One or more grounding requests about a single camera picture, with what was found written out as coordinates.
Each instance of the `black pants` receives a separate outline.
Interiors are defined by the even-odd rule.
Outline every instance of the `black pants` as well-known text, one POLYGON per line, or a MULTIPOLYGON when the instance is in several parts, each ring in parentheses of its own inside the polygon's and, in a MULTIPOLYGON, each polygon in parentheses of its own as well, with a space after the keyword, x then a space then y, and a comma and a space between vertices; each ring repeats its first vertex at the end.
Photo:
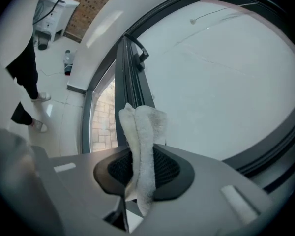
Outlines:
MULTIPOLYGON (((38 73, 35 58, 34 44, 31 38, 24 51, 7 67, 10 75, 17 79, 19 85, 24 86, 31 99, 38 98, 38 73)), ((21 103, 15 109, 11 119, 18 124, 24 125, 30 125, 33 121, 21 103)))

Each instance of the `shoe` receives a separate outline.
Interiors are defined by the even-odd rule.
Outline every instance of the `shoe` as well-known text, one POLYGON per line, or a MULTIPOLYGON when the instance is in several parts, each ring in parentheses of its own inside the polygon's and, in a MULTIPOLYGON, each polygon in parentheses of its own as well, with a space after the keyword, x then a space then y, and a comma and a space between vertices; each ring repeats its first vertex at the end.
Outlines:
POLYGON ((39 92, 37 99, 35 99, 35 100, 31 99, 31 101, 32 102, 35 102, 35 101, 48 101, 50 99, 51 99, 50 94, 45 93, 45 92, 39 92))
POLYGON ((31 126, 33 129, 35 129, 39 133, 45 133, 47 132, 48 128, 45 124, 43 124, 41 121, 38 121, 36 119, 33 119, 34 125, 31 126))

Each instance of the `brick wall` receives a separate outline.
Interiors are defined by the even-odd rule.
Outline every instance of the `brick wall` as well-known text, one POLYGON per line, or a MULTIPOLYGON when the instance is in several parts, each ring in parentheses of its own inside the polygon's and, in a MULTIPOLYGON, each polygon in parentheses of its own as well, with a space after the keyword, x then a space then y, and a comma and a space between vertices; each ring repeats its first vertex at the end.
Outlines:
POLYGON ((78 1, 80 5, 74 11, 68 26, 65 29, 65 36, 80 42, 89 25, 108 0, 75 1, 78 1))

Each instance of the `person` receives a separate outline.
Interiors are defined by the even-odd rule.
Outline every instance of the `person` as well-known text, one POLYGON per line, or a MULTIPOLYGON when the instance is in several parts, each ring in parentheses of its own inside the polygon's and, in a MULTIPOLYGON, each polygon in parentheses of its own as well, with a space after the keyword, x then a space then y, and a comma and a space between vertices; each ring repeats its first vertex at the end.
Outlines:
MULTIPOLYGON (((32 102, 48 101, 51 99, 51 96, 37 90, 38 73, 35 58, 33 38, 31 37, 27 47, 7 67, 7 70, 12 78, 16 78, 17 83, 25 88, 32 102)), ((41 133, 48 130, 45 124, 32 118, 21 103, 15 109, 11 119, 17 124, 27 125, 41 133)))

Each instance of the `white towel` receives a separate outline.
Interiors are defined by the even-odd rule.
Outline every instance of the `white towel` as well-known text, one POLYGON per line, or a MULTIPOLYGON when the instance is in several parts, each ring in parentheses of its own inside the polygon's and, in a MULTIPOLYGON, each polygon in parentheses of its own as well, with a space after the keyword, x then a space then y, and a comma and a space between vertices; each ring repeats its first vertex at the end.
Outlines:
POLYGON ((132 108, 126 103, 119 119, 132 151, 133 177, 126 187, 126 201, 137 199, 143 216, 150 208, 155 191, 153 144, 165 144, 167 115, 155 108, 132 108))

